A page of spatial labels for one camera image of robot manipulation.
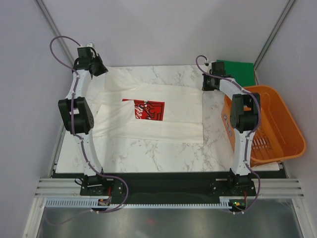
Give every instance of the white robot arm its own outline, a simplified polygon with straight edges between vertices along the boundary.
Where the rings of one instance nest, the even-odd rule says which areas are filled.
[[[242,187],[254,187],[251,180],[251,149],[255,130],[260,120],[260,95],[250,93],[242,88],[234,78],[226,75],[223,62],[206,62],[203,91],[219,90],[231,101],[230,125],[234,130],[234,161],[230,169],[228,186],[232,191],[240,191]]]
[[[73,82],[71,89],[66,96],[66,99],[58,102],[58,107],[64,122],[66,130],[72,133],[71,126],[71,100],[74,96],[74,138],[77,141],[79,149],[85,151],[85,155],[82,154],[84,162],[84,174],[92,177],[98,173],[103,172],[103,168],[97,158],[94,141],[93,131],[94,117],[90,111],[90,108],[86,102],[85,96],[87,94],[89,83],[92,80],[92,76],[98,76],[107,72],[106,67],[102,64],[100,56],[92,47],[79,47],[78,59],[74,63]]]

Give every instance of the printed logo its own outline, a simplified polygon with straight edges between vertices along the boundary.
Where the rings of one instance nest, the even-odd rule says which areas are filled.
[[[224,115],[223,115],[223,118],[224,118],[224,120],[226,121],[226,124],[227,124],[227,129],[228,129],[229,135],[230,135],[230,136],[232,136],[232,132],[231,132],[231,129],[230,129],[230,126],[229,126],[228,120],[227,120],[227,115],[226,115],[226,114],[224,114]]]
[[[165,102],[134,100],[135,118],[146,120],[163,120]]]

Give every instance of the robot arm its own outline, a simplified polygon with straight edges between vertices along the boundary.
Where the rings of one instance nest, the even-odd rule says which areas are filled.
[[[82,159],[84,161],[84,174],[87,176],[95,176],[96,173],[91,169],[88,163],[90,163],[90,165],[99,173],[103,172],[103,168],[97,158],[93,141],[92,129],[94,127],[94,117],[87,104],[85,96],[87,94],[89,83],[92,80],[92,76],[98,76],[108,70],[102,64],[100,56],[92,47],[80,47],[77,51],[78,58],[74,63],[74,69],[77,73],[73,72],[71,89],[66,96],[66,99],[59,100],[58,108],[66,130],[72,134],[71,99],[74,88],[76,88],[74,98],[74,129],[75,134],[79,137],[74,136],[74,138],[76,139],[80,150],[82,150],[82,146],[84,147],[83,151],[86,153],[86,158],[89,158],[90,160],[87,161],[82,154]]]
[[[203,91],[219,90],[225,93],[231,100],[230,125],[234,130],[235,149],[234,161],[231,171],[236,176],[247,176],[250,174],[246,164],[250,167],[252,140],[255,132],[259,114],[253,98],[248,95],[249,91],[237,87],[234,78],[226,75],[223,62],[207,63],[208,70],[212,75],[225,77],[228,79],[212,78],[204,74]],[[253,93],[260,105],[260,96]]]

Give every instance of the black mounting plate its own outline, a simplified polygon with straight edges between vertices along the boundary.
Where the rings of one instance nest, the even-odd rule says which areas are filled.
[[[255,196],[256,188],[254,186],[254,182],[251,181],[251,184],[249,186],[239,186],[230,188],[228,181],[226,179],[211,181],[211,192],[213,196],[244,197],[244,191],[247,192],[247,196]]]

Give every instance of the red graphic print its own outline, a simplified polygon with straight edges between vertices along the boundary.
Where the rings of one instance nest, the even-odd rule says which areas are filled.
[[[134,100],[135,118],[147,120],[163,120],[165,102]]]

